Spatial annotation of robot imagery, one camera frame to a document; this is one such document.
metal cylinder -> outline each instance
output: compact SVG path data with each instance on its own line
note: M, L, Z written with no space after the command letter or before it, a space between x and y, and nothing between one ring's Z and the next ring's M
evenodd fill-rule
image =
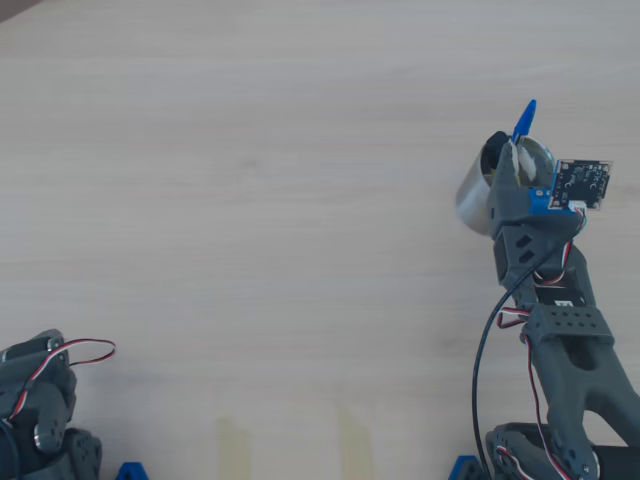
M520 169L520 183L522 185L537 185L539 177L548 176L553 171L553 155L547 147L531 137L522 137L519 141L536 165L536 178L529 179ZM456 193L456 210L460 219L480 235L490 235L491 219L489 218L489 192L493 181L494 171L482 162L482 153L486 145L480 150L469 172L462 181Z

blue plastic base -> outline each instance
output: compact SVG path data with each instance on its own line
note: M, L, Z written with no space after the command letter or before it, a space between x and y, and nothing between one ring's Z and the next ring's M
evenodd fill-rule
M116 480L149 480L147 472L139 462L123 463Z
M478 459L473 455L461 455L453 465L449 480L481 480L483 477Z

gray plastic part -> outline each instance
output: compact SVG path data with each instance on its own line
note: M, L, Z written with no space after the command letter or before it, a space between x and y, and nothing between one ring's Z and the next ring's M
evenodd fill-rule
M23 475L22 478L24 480L76 480L71 459L66 453L58 456L55 461L45 468L27 473Z
M549 435L549 428L544 427L543 432ZM504 478L521 478L516 466L511 461L500 460L496 450L498 446L506 448L511 455L518 459L522 470L532 478L547 479L558 478L558 474L551 466L547 455L538 439L540 433L535 423L509 423L500 425L487 434L486 442L492 463L495 465L496 474L504 475Z
M537 187L548 188L551 175L541 178ZM515 179L511 148L506 144L489 195L498 280L505 288L552 248L558 252L538 271L544 278L562 273L562 246L581 224L578 215L530 213L530 202L528 188ZM542 287L532 277L516 289L513 299L519 308L532 312L523 332L530 338L533 365L549 404L549 444L573 478L595 480L597 464L582 426L585 410L599 414L629 446L640 447L640 397L613 350L613 334L597 309L585 258L575 245L562 281L544 288L558 287L575 292L584 306L543 304ZM529 475L553 478L539 442L518 432L504 435L524 455L518 458L531 469ZM498 468L498 457L492 454Z
M48 330L2 353L0 361L0 418L8 418L25 388L25 381L50 351L62 345L57 330ZM100 441L89 432L67 429L75 407L76 377L66 352L56 355L26 384L27 400L12 420L20 450L23 477L28 480L97 480L102 459ZM0 457L9 456L8 446ZM0 480L12 469L0 469Z
M525 329L532 343L557 337L590 337L606 345L614 339L602 313L595 307L561 307L537 304Z
M102 461L102 444L84 430L68 430L64 450L71 456L71 463L78 480L97 480Z

blue clamp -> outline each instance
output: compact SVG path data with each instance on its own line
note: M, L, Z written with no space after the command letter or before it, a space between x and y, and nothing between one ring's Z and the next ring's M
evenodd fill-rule
M456 460L449 480L486 480L480 462L473 455L461 455Z
M140 462L123 463L116 480L149 480Z
M531 128L531 124L533 123L533 117L536 114L537 105L538 102L533 99L529 102L527 108L524 109L524 112L522 112L520 120L518 120L518 123L516 123L516 126L513 129L513 135L511 136L511 141L513 143L516 143L516 140L519 137L523 135L529 135L529 129Z

wooden surface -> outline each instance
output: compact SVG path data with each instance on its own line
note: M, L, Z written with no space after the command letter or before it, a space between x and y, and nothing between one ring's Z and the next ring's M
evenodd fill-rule
M77 369L74 420L102 438L106 479L125 460L153 479L446 478L474 452L471 367L502 293L453 197L536 97L532 133L557 157L615 161L578 245L640 388L639 15L632 0L30 9L0 25L2 344L50 327L118 343ZM533 419L517 335L490 337L483 431Z

